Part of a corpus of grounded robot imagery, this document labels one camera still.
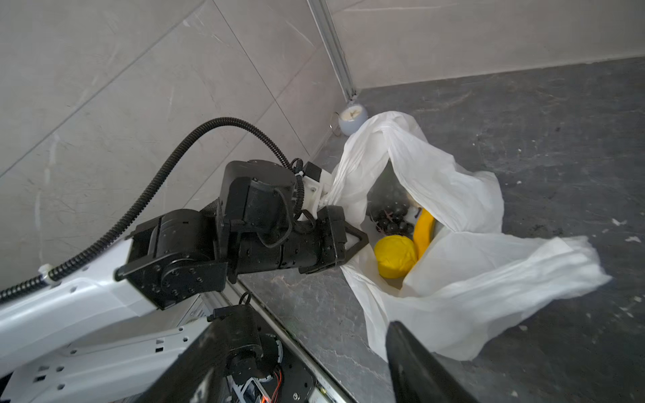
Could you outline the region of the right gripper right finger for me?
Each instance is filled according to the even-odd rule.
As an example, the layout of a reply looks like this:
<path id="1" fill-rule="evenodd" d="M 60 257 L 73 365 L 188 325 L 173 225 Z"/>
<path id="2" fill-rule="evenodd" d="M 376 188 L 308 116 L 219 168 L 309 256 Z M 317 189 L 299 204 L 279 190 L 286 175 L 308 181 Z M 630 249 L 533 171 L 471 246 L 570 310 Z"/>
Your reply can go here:
<path id="1" fill-rule="evenodd" d="M 397 402 L 475 402 L 401 322 L 386 333 L 386 355 Z"/>

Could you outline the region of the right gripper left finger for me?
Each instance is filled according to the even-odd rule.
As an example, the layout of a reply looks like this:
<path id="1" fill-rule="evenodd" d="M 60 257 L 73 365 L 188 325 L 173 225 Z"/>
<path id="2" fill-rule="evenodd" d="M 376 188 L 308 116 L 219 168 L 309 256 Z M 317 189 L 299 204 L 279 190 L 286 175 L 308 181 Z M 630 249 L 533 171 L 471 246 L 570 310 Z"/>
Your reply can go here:
<path id="1" fill-rule="evenodd" d="M 233 359 L 236 330 L 232 318 L 211 322 L 137 401 L 226 401 L 229 397 L 226 378 Z"/>

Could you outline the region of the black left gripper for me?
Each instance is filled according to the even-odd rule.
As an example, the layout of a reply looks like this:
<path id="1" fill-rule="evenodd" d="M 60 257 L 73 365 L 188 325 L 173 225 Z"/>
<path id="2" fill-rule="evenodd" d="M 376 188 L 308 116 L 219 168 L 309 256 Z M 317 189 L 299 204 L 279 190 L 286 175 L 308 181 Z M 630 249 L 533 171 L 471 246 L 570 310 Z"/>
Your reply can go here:
<path id="1" fill-rule="evenodd" d="M 345 223 L 340 207 L 324 208 L 317 216 L 307 213 L 299 223 L 296 185 L 289 169 L 270 161 L 227 164 L 215 221 L 216 256 L 227 265 L 230 282 L 273 270 L 317 273 L 349 263 L 370 243 L 365 232 Z"/>

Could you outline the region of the yellow fake lemon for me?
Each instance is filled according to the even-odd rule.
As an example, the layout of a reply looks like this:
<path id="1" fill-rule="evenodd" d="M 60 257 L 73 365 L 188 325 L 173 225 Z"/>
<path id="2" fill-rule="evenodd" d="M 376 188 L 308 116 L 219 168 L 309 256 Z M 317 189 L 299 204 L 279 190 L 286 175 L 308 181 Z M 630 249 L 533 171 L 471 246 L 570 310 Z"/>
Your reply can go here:
<path id="1" fill-rule="evenodd" d="M 386 236 L 374 246 L 378 272 L 389 280 L 405 277 L 418 262 L 413 241 L 401 235 Z"/>

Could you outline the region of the yellow fake banana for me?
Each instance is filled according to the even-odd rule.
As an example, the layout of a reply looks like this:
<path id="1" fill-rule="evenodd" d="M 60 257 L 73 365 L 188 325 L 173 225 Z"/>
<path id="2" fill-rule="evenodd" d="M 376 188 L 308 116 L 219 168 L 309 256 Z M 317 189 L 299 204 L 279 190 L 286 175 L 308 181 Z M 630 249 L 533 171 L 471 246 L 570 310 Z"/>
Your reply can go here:
<path id="1" fill-rule="evenodd" d="M 434 237 L 435 217 L 427 210 L 422 209 L 413 231 L 413 243 L 420 260 Z"/>

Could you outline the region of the white plastic bag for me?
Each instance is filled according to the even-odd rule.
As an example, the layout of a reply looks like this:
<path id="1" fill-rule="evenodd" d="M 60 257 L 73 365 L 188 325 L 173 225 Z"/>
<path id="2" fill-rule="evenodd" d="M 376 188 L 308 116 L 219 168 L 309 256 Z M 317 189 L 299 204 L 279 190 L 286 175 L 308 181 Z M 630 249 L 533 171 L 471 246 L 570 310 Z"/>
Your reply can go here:
<path id="1" fill-rule="evenodd" d="M 342 266 L 379 356 L 386 355 L 389 324 L 402 322 L 427 350 L 472 360 L 490 339 L 550 302 L 580 297 L 610 280 L 584 236 L 503 233 L 497 177 L 464 169 L 428 143 L 408 114 L 377 114 L 349 137 L 324 203 L 340 206 L 349 223 L 360 225 L 368 193 L 387 165 L 442 228 L 400 287 L 379 275 L 371 247 Z"/>

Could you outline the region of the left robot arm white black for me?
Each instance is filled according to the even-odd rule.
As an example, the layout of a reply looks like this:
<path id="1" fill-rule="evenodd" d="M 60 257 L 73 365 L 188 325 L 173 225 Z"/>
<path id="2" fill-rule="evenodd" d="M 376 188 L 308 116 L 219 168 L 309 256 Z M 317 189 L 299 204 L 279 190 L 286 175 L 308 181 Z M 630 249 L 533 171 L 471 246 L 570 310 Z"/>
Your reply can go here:
<path id="1" fill-rule="evenodd" d="M 220 196 L 139 225 L 72 275 L 49 272 L 37 292 L 1 305 L 4 402 L 111 402 L 161 382 L 186 364 L 208 320 L 112 344 L 79 340 L 119 322 L 222 292 L 241 274 L 347 263 L 369 240 L 337 206 L 323 206 L 329 176 L 270 161 L 234 161 Z"/>

